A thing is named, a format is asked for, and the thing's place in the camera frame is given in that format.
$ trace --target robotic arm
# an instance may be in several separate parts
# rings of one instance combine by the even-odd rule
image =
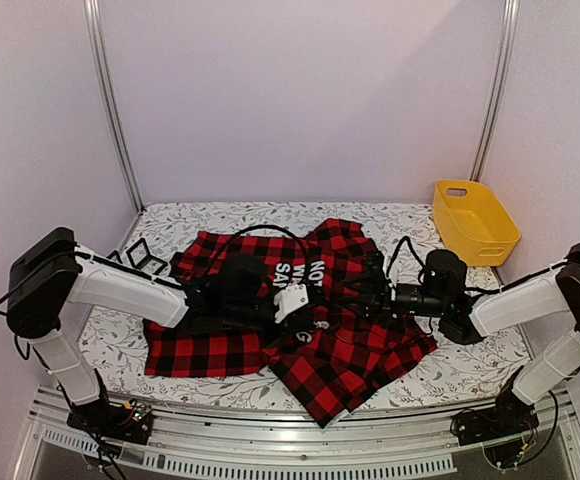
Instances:
[[[580,244],[540,275],[475,296],[465,287],[465,263],[447,250],[428,254],[420,284],[392,284],[383,264],[379,253],[366,258],[365,274],[345,282],[357,293],[353,296],[325,299],[319,289],[306,284],[274,294],[266,283],[267,267],[254,257],[233,255],[212,278],[176,283],[99,257],[76,244],[72,231],[59,228],[12,265],[10,291],[0,304],[8,300],[8,326],[26,339],[61,383],[73,412],[71,426],[143,444],[152,424],[149,409],[109,403],[96,370],[62,334],[59,314],[65,302],[120,310],[190,334],[255,328],[271,341],[318,328],[305,312],[318,305],[338,305],[388,328],[399,328],[401,315],[438,317],[440,332],[464,345],[503,328],[570,311],[575,328],[519,369],[495,407],[456,417],[461,444],[536,427],[533,404],[580,369]],[[266,285],[268,293],[261,298]],[[128,423],[130,407],[133,418]]]

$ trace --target floral tablecloth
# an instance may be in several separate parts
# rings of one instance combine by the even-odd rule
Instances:
[[[147,208],[128,245],[146,239],[152,253],[169,260],[185,250],[197,232],[235,231],[274,223],[303,236],[326,218],[363,224],[366,236],[388,256],[409,235],[423,257],[442,246],[429,205],[381,203],[193,203],[156,204]],[[419,266],[403,249],[393,280],[415,282]],[[471,268],[468,283],[489,287],[496,280],[487,268]],[[424,330],[427,318],[418,318]],[[439,348],[408,375],[377,392],[362,409],[430,406],[496,395],[505,379],[529,360],[516,328],[501,331],[477,345],[460,346],[436,333]],[[95,307],[79,338],[79,348],[101,373],[109,390],[170,403],[184,402],[240,409],[301,412],[303,408],[267,369],[227,378],[146,377],[147,344],[141,318]]]

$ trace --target red and black plaid fabric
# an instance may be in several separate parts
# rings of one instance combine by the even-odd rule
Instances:
[[[230,238],[200,232],[194,243],[172,259],[171,275],[198,278],[216,251]],[[309,278],[320,283],[329,297],[354,295],[342,281],[363,272],[363,257],[376,251],[361,225],[329,219],[304,237]],[[270,268],[275,287],[300,280],[305,270],[301,248],[289,238],[239,237],[217,259],[210,273],[234,253],[256,255]],[[318,309],[338,328],[318,330],[311,342],[289,340],[282,347],[265,348],[253,330],[223,330],[210,335],[184,335],[145,321],[149,353],[146,375],[170,377],[225,377],[270,369],[324,427],[341,411],[352,411],[379,388],[414,368],[436,348],[414,319],[404,318],[398,329],[387,330],[356,318],[347,310]]]

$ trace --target yellow basket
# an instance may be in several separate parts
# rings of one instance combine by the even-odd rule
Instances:
[[[448,250],[469,267],[498,267],[521,238],[506,209],[485,185],[440,180],[432,217]]]

